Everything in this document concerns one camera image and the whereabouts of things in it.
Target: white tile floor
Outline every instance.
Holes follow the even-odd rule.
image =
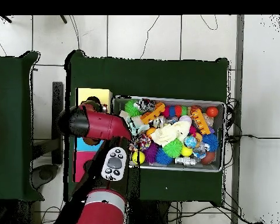
[[[0,56],[19,56],[26,51],[39,51],[41,56],[33,72],[34,101],[34,138],[47,139],[51,136],[51,96],[52,82],[65,83],[65,71],[62,67],[67,55],[78,49],[74,26],[69,16],[63,23],[58,15],[51,16],[10,16],[12,23],[0,17]],[[145,53],[142,58],[158,60],[181,59],[214,61],[226,57],[230,67],[235,68],[236,56],[236,15],[183,15],[182,33],[180,16],[160,15],[149,32]],[[155,16],[75,16],[79,32],[79,45],[89,57],[140,58],[147,30],[153,25]],[[232,91],[235,73],[230,73]],[[226,147],[226,161],[230,160],[231,148]],[[34,167],[50,164],[51,157],[43,156],[34,161]],[[226,189],[231,194],[231,171],[226,169]],[[35,224],[40,224],[44,211],[49,207],[60,207],[62,203],[62,172],[56,178],[41,187],[45,201],[35,203]],[[226,202],[231,199],[226,195]],[[211,206],[208,202],[184,202],[183,212],[195,213]],[[44,224],[53,224],[58,210],[50,209],[44,216]],[[169,214],[169,220],[176,213]],[[217,209],[208,209],[190,218],[182,218],[182,224],[230,224],[230,219]]]

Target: orange toy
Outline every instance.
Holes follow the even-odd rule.
[[[150,127],[146,132],[146,136],[148,136],[150,139],[152,139],[151,134],[154,133],[155,131],[156,131],[156,128]]]
[[[149,120],[154,120],[155,117],[160,116],[160,113],[165,111],[165,105],[162,102],[158,102],[158,104],[156,104],[156,108],[153,112],[147,112],[145,114],[143,114],[140,119],[142,120],[142,122],[144,124],[148,124]]]
[[[208,128],[207,123],[204,120],[204,117],[200,111],[200,109],[192,112],[192,119],[197,124],[198,129],[200,130],[202,135],[210,134],[210,130]]]

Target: orange ball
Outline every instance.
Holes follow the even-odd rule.
[[[208,117],[216,117],[218,115],[219,111],[216,107],[208,107],[206,110],[206,114]]]
[[[146,136],[148,136],[151,139],[152,138],[151,134],[154,133],[155,131],[156,131],[156,128],[150,127],[146,132]]]

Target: green table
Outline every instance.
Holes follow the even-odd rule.
[[[145,96],[226,102],[229,62],[156,61],[88,58],[72,51],[66,61],[66,96],[75,105],[76,88],[109,89],[113,96]],[[72,192],[74,138],[69,142],[68,188]],[[141,169],[141,200],[211,201],[222,205],[222,172],[190,172]]]
[[[32,156],[30,70],[37,52],[0,57],[0,199],[43,200],[29,182]]]

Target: yellow ball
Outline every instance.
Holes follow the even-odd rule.
[[[183,148],[181,149],[181,155],[183,156],[190,156],[192,155],[193,150],[190,148],[187,148],[186,146],[183,145]]]
[[[137,162],[137,159],[138,159],[138,151],[134,152],[133,155],[132,155],[132,160],[135,164],[138,164]],[[142,164],[145,160],[145,155],[143,154],[143,152],[139,152],[139,162],[140,164]]]

